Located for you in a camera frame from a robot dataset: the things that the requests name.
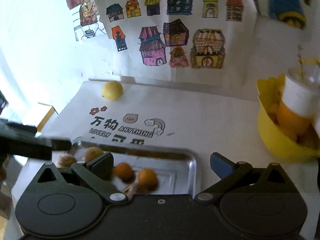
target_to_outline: stainless steel tray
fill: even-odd
[[[190,150],[115,142],[102,144],[97,139],[80,137],[73,141],[68,153],[81,160],[86,150],[93,146],[111,152],[114,165],[128,163],[135,175],[143,168],[153,169],[157,174],[158,187],[151,194],[191,194],[194,197],[200,191],[199,167],[195,153]],[[114,175],[111,182],[118,190],[128,185]]]

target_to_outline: striped roof drawing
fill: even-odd
[[[156,4],[156,3],[160,3],[160,0],[146,0],[146,1],[144,2],[144,5],[145,5],[145,6],[148,6],[148,5],[154,5],[154,4]]]
[[[161,40],[154,40],[154,41],[147,41],[143,42],[140,45],[139,51],[152,51],[152,50],[159,50],[164,49],[165,44]]]
[[[201,29],[198,30],[194,37],[195,40],[209,40],[209,41],[222,41],[224,36],[221,30],[215,29]]]
[[[107,8],[107,14],[112,14],[112,13],[115,13],[115,12],[122,12],[122,7],[120,6],[120,4],[118,3],[114,3],[113,5],[110,5],[108,8]]]
[[[242,0],[228,0],[226,6],[243,7]]]
[[[159,35],[160,32],[158,31],[157,26],[142,27],[139,39],[147,39]]]

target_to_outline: orange ball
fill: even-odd
[[[146,187],[153,187],[157,184],[157,174],[152,169],[142,169],[138,173],[139,184]]]
[[[133,177],[133,171],[128,163],[119,163],[114,167],[113,172],[123,181],[127,181]]]
[[[284,135],[288,136],[291,140],[293,140],[295,142],[297,141],[298,136],[295,131],[288,129],[282,125],[279,125],[278,127],[279,127],[280,131],[283,132]]]

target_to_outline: orange fruit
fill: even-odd
[[[90,161],[94,160],[95,158],[98,158],[103,154],[103,151],[99,147],[90,147],[84,154],[83,160],[86,163],[89,163]]]
[[[309,128],[310,119],[292,112],[282,101],[276,111],[278,123],[297,135],[303,135]]]
[[[133,171],[128,163],[119,163],[114,167],[113,172],[123,181],[127,181],[133,177]]]
[[[152,169],[142,169],[138,173],[139,184],[146,187],[153,187],[157,184],[157,174]]]
[[[281,126],[281,125],[279,125],[278,127],[279,127],[280,131],[284,135],[288,136],[291,140],[293,140],[295,142],[297,141],[298,136],[297,136],[297,133],[295,131],[290,130],[290,129],[288,129],[288,128],[284,127],[284,126]]]

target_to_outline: yellow ball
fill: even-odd
[[[118,81],[109,81],[102,88],[102,96],[108,100],[116,100],[123,94],[123,87]]]

